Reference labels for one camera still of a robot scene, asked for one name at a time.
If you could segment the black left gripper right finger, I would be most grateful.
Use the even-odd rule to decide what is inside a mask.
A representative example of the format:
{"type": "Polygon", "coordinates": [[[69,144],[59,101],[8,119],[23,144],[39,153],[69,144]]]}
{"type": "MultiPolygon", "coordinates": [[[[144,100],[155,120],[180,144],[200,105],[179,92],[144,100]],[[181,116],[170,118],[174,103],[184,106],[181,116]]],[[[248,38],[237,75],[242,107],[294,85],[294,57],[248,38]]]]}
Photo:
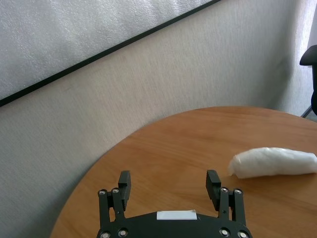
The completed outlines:
{"type": "Polygon", "coordinates": [[[215,211],[218,212],[218,218],[229,220],[230,209],[232,221],[246,221],[243,191],[241,189],[229,190],[222,186],[215,170],[207,170],[206,189],[215,211]]]}

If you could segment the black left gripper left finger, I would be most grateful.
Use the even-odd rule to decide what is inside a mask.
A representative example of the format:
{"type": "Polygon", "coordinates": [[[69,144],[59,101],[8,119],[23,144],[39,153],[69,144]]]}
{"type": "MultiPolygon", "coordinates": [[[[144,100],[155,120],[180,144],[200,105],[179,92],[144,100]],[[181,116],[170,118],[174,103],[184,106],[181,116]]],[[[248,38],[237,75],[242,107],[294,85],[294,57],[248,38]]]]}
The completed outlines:
{"type": "Polygon", "coordinates": [[[119,177],[118,186],[111,191],[101,189],[98,191],[100,224],[110,223],[109,210],[112,208],[115,220],[125,219],[127,202],[131,191],[131,174],[129,171],[122,171],[119,177]]]}

